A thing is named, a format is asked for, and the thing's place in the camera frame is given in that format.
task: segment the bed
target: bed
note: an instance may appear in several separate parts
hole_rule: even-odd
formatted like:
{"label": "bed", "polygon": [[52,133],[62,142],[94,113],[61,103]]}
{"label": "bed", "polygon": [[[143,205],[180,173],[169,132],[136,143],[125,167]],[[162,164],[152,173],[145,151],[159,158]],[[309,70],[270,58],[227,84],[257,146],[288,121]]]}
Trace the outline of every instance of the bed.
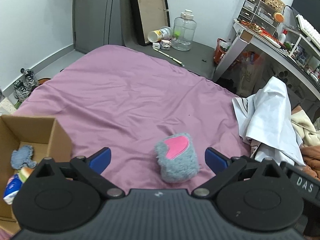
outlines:
{"label": "bed", "polygon": [[[214,174],[204,161],[213,147],[226,156],[248,155],[231,99],[219,85],[169,62],[106,45],[86,54],[33,91],[16,115],[54,115],[73,142],[72,156],[112,151],[102,176],[131,188],[198,187]],[[160,178],[155,144],[188,132],[200,172],[181,184]]]}

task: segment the computer monitor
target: computer monitor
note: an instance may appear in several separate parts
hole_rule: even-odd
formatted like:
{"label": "computer monitor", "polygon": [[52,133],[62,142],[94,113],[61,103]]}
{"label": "computer monitor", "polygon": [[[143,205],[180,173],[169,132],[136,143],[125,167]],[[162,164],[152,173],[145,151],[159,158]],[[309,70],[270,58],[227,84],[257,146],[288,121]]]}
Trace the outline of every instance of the computer monitor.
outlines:
{"label": "computer monitor", "polygon": [[320,33],[320,0],[293,0],[292,7]]}

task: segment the cardboard box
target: cardboard box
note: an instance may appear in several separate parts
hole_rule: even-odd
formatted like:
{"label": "cardboard box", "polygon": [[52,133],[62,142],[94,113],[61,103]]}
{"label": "cardboard box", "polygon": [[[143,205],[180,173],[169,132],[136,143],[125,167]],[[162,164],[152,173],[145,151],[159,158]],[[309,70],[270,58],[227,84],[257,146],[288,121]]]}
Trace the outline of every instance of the cardboard box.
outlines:
{"label": "cardboard box", "polygon": [[3,192],[9,177],[16,173],[10,164],[11,153],[26,144],[33,147],[32,160],[37,163],[47,156],[68,162],[71,156],[71,139],[54,117],[0,116],[0,228],[10,234],[20,228]]}

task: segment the white keyboard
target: white keyboard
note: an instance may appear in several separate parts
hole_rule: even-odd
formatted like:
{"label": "white keyboard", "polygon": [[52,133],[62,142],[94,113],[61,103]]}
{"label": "white keyboard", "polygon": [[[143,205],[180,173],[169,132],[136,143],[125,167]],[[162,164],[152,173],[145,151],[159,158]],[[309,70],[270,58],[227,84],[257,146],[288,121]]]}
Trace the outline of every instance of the white keyboard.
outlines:
{"label": "white keyboard", "polygon": [[300,29],[305,35],[309,36],[311,41],[320,49],[320,34],[317,30],[305,19],[302,15],[298,14]]}

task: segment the blue plush toy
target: blue plush toy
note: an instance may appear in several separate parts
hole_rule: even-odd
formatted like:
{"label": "blue plush toy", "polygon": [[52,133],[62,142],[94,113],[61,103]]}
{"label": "blue plush toy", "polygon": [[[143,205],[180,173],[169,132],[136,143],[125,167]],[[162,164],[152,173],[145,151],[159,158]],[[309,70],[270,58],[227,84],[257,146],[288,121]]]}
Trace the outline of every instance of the blue plush toy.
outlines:
{"label": "blue plush toy", "polygon": [[162,180],[181,183],[196,176],[199,164],[188,133],[174,134],[155,146]]}
{"label": "blue plush toy", "polygon": [[30,145],[24,145],[19,150],[14,150],[11,154],[11,167],[20,170],[22,167],[34,168],[37,163],[31,160],[33,148]]}

